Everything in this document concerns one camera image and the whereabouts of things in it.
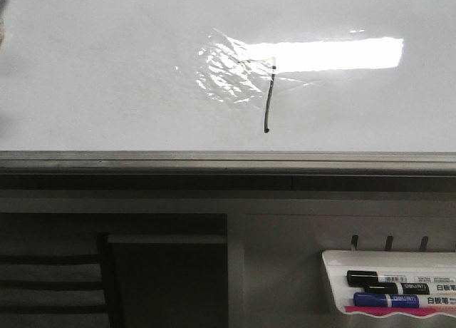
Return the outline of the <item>left black tray hook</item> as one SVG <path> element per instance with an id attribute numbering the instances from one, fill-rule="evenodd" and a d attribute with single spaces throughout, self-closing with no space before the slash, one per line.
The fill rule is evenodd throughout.
<path id="1" fill-rule="evenodd" d="M 351 237 L 351 251 L 356 251 L 358 249 L 358 235 L 353 235 Z"/>

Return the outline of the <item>middle black tray hook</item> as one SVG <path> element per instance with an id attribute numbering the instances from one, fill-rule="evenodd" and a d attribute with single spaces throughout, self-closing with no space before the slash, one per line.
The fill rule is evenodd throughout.
<path id="1" fill-rule="evenodd" d="M 390 252 L 393 249 L 393 240 L 394 240 L 394 237 L 392 235 L 389 235 L 386 237 L 385 247 L 384 247 L 384 250 L 386 252 Z"/>

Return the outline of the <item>black and white whiteboard marker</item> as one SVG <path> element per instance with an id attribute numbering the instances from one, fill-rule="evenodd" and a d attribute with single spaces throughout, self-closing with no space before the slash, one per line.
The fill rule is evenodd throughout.
<path id="1" fill-rule="evenodd" d="M 3 43 L 6 37 L 5 15 L 9 6 L 9 0 L 1 0 L 0 2 L 0 42 Z"/>

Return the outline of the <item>black capped marker top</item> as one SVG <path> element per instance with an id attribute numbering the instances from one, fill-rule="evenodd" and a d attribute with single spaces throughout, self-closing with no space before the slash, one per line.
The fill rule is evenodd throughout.
<path id="1" fill-rule="evenodd" d="M 362 287 L 379 282 L 455 283 L 455 276 L 453 275 L 423 272 L 349 270 L 346 273 L 346 278 L 350 287 Z"/>

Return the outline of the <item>black capped marker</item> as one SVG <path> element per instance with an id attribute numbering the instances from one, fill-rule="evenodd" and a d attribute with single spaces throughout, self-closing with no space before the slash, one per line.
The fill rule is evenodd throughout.
<path id="1" fill-rule="evenodd" d="M 350 287 L 362 287 L 379 282 L 455 283 L 455 276 L 453 275 L 423 272 L 349 270 L 346 273 L 346 278 Z"/>
<path id="2" fill-rule="evenodd" d="M 455 295 L 455 284 L 379 282 L 363 289 L 373 294 Z"/>

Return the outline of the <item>white plastic marker tray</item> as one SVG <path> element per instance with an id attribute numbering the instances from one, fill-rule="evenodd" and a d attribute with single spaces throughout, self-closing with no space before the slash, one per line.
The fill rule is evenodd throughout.
<path id="1" fill-rule="evenodd" d="M 325 286 L 331 309 L 341 327 L 454 327 L 454 252 L 368 252 L 327 250 L 322 253 Z M 434 294 L 430 307 L 358 307 L 348 285 L 347 271 L 369 271 L 388 282 L 446 283 L 447 294 Z"/>

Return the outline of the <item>large white whiteboard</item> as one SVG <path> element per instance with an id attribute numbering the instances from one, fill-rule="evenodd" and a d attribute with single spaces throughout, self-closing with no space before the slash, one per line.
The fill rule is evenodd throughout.
<path id="1" fill-rule="evenodd" d="M 455 0 L 9 0 L 2 150 L 455 150 Z"/>

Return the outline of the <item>blue capped whiteboard marker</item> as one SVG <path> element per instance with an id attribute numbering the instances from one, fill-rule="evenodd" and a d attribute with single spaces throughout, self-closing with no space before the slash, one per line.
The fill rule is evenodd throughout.
<path id="1" fill-rule="evenodd" d="M 359 307 L 454 309 L 455 296 L 356 292 L 353 303 Z"/>

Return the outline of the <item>black capped marker middle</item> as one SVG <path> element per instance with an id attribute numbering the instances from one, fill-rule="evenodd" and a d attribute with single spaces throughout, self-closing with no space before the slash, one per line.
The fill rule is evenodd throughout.
<path id="1" fill-rule="evenodd" d="M 455 284 L 379 282 L 363 289 L 373 294 L 455 295 Z"/>

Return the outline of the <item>grey aluminium whiteboard frame rail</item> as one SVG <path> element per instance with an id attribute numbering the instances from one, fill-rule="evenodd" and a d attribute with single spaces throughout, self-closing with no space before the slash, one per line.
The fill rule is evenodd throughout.
<path id="1" fill-rule="evenodd" d="M 454 153 L 3 151 L 3 174 L 455 175 Z"/>

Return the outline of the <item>right black tray hook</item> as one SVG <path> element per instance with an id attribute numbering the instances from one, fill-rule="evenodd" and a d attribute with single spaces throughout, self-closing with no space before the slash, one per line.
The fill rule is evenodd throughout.
<path id="1" fill-rule="evenodd" d="M 428 249 L 428 241 L 429 237 L 428 236 L 423 236 L 420 242 L 420 252 L 426 252 Z"/>

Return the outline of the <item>black tray hook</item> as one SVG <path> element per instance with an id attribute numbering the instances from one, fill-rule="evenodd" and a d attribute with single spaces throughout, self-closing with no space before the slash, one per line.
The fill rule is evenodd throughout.
<path id="1" fill-rule="evenodd" d="M 393 240 L 394 240 L 394 237 L 392 235 L 389 235 L 386 237 L 385 247 L 384 247 L 384 250 L 386 252 L 390 252 L 393 249 Z"/>
<path id="2" fill-rule="evenodd" d="M 420 242 L 420 252 L 426 252 L 428 249 L 428 241 L 429 237 L 428 236 L 423 236 Z"/>
<path id="3" fill-rule="evenodd" d="M 353 235 L 351 237 L 351 251 L 356 251 L 358 249 L 358 235 Z"/>

